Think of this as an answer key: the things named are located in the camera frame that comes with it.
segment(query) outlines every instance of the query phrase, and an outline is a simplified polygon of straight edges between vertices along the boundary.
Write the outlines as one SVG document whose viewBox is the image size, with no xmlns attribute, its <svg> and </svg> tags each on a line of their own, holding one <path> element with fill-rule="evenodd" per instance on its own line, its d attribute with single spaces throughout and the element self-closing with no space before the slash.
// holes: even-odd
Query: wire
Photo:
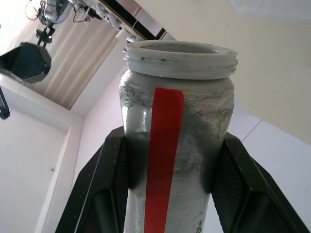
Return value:
<svg viewBox="0 0 311 233">
<path fill-rule="evenodd" d="M 18 99 L 19 95 L 20 95 L 20 94 L 24 91 L 24 89 L 25 89 L 25 85 L 24 85 L 24 84 L 22 84 L 22 85 L 23 85 L 23 89 L 17 94 L 17 96 L 16 96 L 16 98 L 15 98 L 15 101 L 14 101 L 14 105 L 13 105 L 12 108 L 11 108 L 10 114 L 12 113 L 13 109 L 15 109 L 15 106 L 16 106 L 17 99 Z"/>
<path fill-rule="evenodd" d="M 138 22 L 138 20 L 139 20 L 141 14 L 142 14 L 142 12 L 140 13 L 140 15 L 138 16 L 138 18 L 136 19 L 136 22 L 133 24 L 133 26 L 132 26 L 132 28 L 131 28 L 131 37 L 133 37 L 133 34 L 132 34 L 132 33 L 133 33 L 133 29 L 134 29 L 136 23 Z"/>
<path fill-rule="evenodd" d="M 39 9 L 39 20 L 43 25 L 47 25 L 48 24 L 48 20 L 44 17 L 44 10 L 46 8 L 46 2 L 45 0 L 41 0 L 40 1 L 40 9 Z"/>
<path fill-rule="evenodd" d="M 72 7 L 73 7 L 73 11 L 74 11 L 74 17 L 73 17 L 73 22 L 75 22 L 75 23 L 82 23 L 82 22 L 85 22 L 86 21 L 86 19 L 85 20 L 81 20 L 81 21 L 75 21 L 75 19 L 76 19 L 76 16 L 77 16 L 77 10 L 76 10 L 76 7 L 71 3 L 71 5 L 72 5 Z"/>
<path fill-rule="evenodd" d="M 28 17 L 28 15 L 27 15 L 27 13 L 26 13 L 26 9 L 27 9 L 29 3 L 31 3 L 31 5 L 33 6 L 34 10 L 35 10 L 36 13 L 37 13 L 37 15 L 35 16 L 35 18 L 30 18 L 30 17 Z M 25 16 L 26 16 L 29 20 L 31 20 L 31 21 L 35 21 L 35 20 L 37 20 L 37 19 L 39 18 L 39 11 L 34 7 L 34 5 L 33 5 L 33 3 L 32 3 L 32 0 L 29 0 L 29 1 L 27 2 L 26 6 L 25 6 L 25 9 L 24 9 L 24 13 L 25 13 Z"/>
</svg>

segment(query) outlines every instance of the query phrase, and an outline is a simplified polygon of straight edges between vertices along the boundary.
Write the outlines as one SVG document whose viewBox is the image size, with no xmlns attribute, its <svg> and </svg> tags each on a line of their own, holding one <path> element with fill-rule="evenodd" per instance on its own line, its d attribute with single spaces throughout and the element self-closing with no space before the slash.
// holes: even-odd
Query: wall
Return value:
<svg viewBox="0 0 311 233">
<path fill-rule="evenodd" d="M 75 179 L 81 169 L 104 143 L 108 134 L 113 129 L 123 125 L 118 87 L 120 77 L 124 71 L 125 66 L 121 68 L 116 77 L 107 86 L 101 98 L 84 120 Z"/>
<path fill-rule="evenodd" d="M 110 131 L 122 125 L 119 77 L 111 82 L 85 119 L 75 177 Z M 311 146 L 249 114 L 237 99 L 228 131 L 242 140 L 249 154 L 271 173 L 311 229 L 311 181 L 308 179 L 311 176 Z M 223 233 L 212 198 L 208 204 L 204 233 Z"/>
<path fill-rule="evenodd" d="M 0 231 L 53 233 L 72 190 L 83 119 L 2 75 L 0 85 L 12 114 L 0 122 L 0 228 L 12 231 Z"/>
<path fill-rule="evenodd" d="M 66 134 L 18 109 L 0 132 L 0 232 L 33 233 Z"/>
<path fill-rule="evenodd" d="M 236 50 L 232 81 L 246 109 L 311 142 L 311 23 L 243 16 L 228 0 L 136 2 L 176 40 Z"/>
</svg>

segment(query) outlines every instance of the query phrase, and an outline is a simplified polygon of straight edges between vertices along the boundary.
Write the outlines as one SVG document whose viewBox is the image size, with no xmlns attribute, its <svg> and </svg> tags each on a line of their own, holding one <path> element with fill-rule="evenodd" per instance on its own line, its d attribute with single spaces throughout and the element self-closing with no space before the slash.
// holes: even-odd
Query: white curtain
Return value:
<svg viewBox="0 0 311 233">
<path fill-rule="evenodd" d="M 104 20 L 92 19 L 89 23 L 74 23 L 72 12 L 67 21 L 55 25 L 52 39 L 47 45 L 52 57 L 52 68 L 48 76 L 40 83 L 27 85 L 37 93 L 70 109 L 78 99 L 88 82 L 94 76 L 105 58 L 117 43 L 118 33 Z M 85 15 L 77 14 L 76 20 L 83 20 Z M 35 29 L 43 29 L 39 21 L 29 21 L 15 38 L 13 46 L 22 41 L 37 43 Z"/>
</svg>

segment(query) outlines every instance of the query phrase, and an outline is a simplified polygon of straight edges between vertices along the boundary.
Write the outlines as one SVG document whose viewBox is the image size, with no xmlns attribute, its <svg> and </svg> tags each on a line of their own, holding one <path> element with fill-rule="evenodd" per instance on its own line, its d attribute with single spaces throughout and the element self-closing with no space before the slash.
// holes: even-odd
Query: ceiling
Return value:
<svg viewBox="0 0 311 233">
<path fill-rule="evenodd" d="M 237 51 L 231 78 L 244 107 L 311 142 L 311 23 L 242 16 L 228 0 L 136 2 L 177 40 Z"/>
</svg>

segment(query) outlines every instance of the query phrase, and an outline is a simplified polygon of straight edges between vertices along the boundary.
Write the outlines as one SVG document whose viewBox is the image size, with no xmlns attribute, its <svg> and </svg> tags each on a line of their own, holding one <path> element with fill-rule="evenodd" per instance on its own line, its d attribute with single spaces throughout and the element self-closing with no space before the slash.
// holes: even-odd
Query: red tape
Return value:
<svg viewBox="0 0 311 233">
<path fill-rule="evenodd" d="M 184 110 L 179 90 L 155 89 L 145 205 L 145 233 L 164 233 Z"/>
</svg>

